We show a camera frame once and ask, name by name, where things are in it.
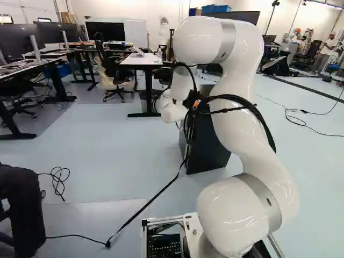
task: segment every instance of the black monitor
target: black monitor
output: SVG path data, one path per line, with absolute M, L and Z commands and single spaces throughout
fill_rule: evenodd
M 66 32 L 68 42 L 78 42 L 79 35 L 76 24 L 70 23 L 45 23 L 34 21 L 39 29 L 41 39 L 45 44 L 62 43 L 62 31 Z
M 100 32 L 104 41 L 125 41 L 123 23 L 98 23 L 86 21 L 86 29 L 89 40 L 95 40 L 94 35 Z
M 31 35 L 36 37 L 39 49 L 45 48 L 36 24 L 0 25 L 0 49 L 7 63 L 12 59 L 23 58 L 23 54 L 33 51 Z
M 276 39 L 277 35 L 263 35 L 265 45 L 271 45 Z
M 62 23 L 62 30 L 66 32 L 68 42 L 79 42 L 80 35 L 76 24 Z
M 260 11 L 246 11 L 246 12 L 212 12 L 206 13 L 203 16 L 230 19 L 230 20 L 242 20 L 243 22 L 252 23 L 257 25 Z

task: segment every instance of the black desk leg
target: black desk leg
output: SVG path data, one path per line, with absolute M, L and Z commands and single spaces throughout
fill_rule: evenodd
M 135 86 L 134 86 L 134 91 L 137 92 L 138 91 L 138 73 L 137 70 L 134 70 L 134 76 L 135 76 Z
M 76 59 L 77 63 L 79 64 L 82 79 L 84 81 L 87 81 L 84 65 L 82 64 L 82 60 L 81 60 L 81 53 L 79 51 L 75 52 L 75 59 Z
M 66 101 L 66 102 L 73 102 L 76 99 L 76 96 L 67 96 L 65 86 L 61 81 L 58 67 L 55 63 L 49 64 L 49 74 L 50 78 L 53 81 L 54 88 L 56 90 L 56 101 Z
M 24 140 L 33 139 L 37 136 L 33 133 L 21 133 L 2 101 L 0 101 L 0 117 L 2 118 L 2 121 L 6 123 L 8 129 L 12 132 L 12 134 L 0 135 L 0 140 Z
M 160 113 L 154 113 L 152 111 L 152 70 L 145 71 L 146 78 L 146 101 L 147 101 L 147 112 L 145 113 L 134 113 L 128 114 L 128 117 L 160 117 Z
M 92 66 L 92 64 L 91 64 L 90 55 L 89 55 L 89 53 L 85 53 L 85 55 L 86 55 L 87 67 L 88 67 L 88 69 L 89 69 L 89 71 L 90 71 L 90 75 L 91 75 L 91 78 L 92 78 L 92 84 L 91 84 L 90 87 L 88 87 L 87 90 L 88 90 L 88 91 L 91 91 L 91 90 L 93 90 L 93 88 L 98 84 L 98 82 L 96 82 L 95 75 L 94 75 L 94 73 L 93 73 L 93 66 Z
M 77 81 L 76 71 L 75 71 L 74 62 L 73 62 L 73 57 L 71 56 L 71 54 L 67 55 L 67 60 L 68 60 L 70 71 L 73 74 L 74 80 Z
M 147 113 L 152 113 L 152 70 L 145 71 Z

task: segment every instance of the white wall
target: white wall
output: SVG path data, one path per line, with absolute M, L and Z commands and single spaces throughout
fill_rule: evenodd
M 147 20 L 151 47 L 157 47 L 160 16 L 166 16 L 170 28 L 178 24 L 179 0 L 71 0 L 78 22 L 84 16 L 127 17 Z
M 11 15 L 15 24 L 33 23 L 38 17 L 58 21 L 53 0 L 0 0 L 0 13 Z
M 80 24 L 84 23 L 85 15 L 146 19 L 150 32 L 150 45 L 153 47 L 157 46 L 160 16 L 166 16 L 170 28 L 175 28 L 180 19 L 188 16 L 189 5 L 200 8 L 213 3 L 228 4 L 233 11 L 261 11 L 257 27 L 262 33 L 265 32 L 272 12 L 272 0 L 70 0 L 70 2 Z M 277 42 L 280 42 L 282 35 L 289 31 L 299 2 L 299 0 L 283 0 L 276 7 L 268 34 L 277 35 Z M 307 6 L 300 6 L 293 27 L 300 27 L 302 32 L 307 27 L 312 27 L 314 38 L 324 40 L 330 33 L 339 12 L 340 10 L 330 6 L 308 2 Z
M 344 11 L 340 14 L 338 21 L 333 29 L 334 31 L 344 30 Z

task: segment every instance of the white desk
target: white desk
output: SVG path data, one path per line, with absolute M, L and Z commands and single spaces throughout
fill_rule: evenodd
M 124 59 L 120 64 L 121 65 L 162 65 L 162 60 L 153 53 L 145 53 L 145 56 L 142 58 L 136 58 L 135 56 L 138 53 L 130 54 L 126 59 Z
M 153 53 L 145 53 L 142 58 L 135 58 L 135 55 L 137 53 L 130 54 L 118 67 L 145 71 L 147 112 L 128 114 L 128 117 L 159 117 L 161 114 L 152 110 L 152 70 L 162 67 L 162 60 Z

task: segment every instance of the office chair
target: office chair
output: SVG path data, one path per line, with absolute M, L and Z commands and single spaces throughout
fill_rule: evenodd
M 294 56 L 294 58 L 297 60 L 293 62 L 293 65 L 299 68 L 308 68 L 310 65 L 313 65 L 316 60 L 316 54 L 320 48 L 321 43 L 323 43 L 321 40 L 312 41 L 310 48 L 305 55 Z
M 114 66 L 114 58 L 116 57 L 109 57 L 106 54 L 102 40 L 95 40 L 95 45 L 98 57 L 95 57 L 94 61 L 98 65 L 98 72 L 102 80 L 102 83 L 97 84 L 97 86 L 105 90 L 106 95 L 103 98 L 103 102 L 107 102 L 108 98 L 118 95 L 121 98 L 121 102 L 124 103 L 123 93 L 134 95 L 135 81 L 128 80 L 129 77 L 133 76 L 133 73 L 127 69 L 120 70 Z
M 0 223 L 9 217 L 9 213 L 10 210 L 5 211 L 0 200 Z M 0 242 L 5 243 L 9 246 L 14 246 L 13 238 L 2 232 L 0 232 Z
M 11 108 L 8 109 L 9 115 L 14 116 L 16 113 L 25 113 L 29 114 L 32 118 L 38 116 L 36 113 L 27 111 L 26 109 L 41 105 L 28 104 L 32 100 L 30 98 L 23 98 L 27 92 L 34 91 L 34 86 L 35 83 L 19 78 L 12 78 L 2 83 L 0 87 L 0 101 L 11 103 Z M 2 122 L 0 127 L 5 128 L 7 125 Z
M 159 80 L 159 83 L 162 85 L 171 86 L 172 78 L 173 78 L 173 69 L 171 62 L 164 62 L 163 67 L 153 70 L 154 79 Z

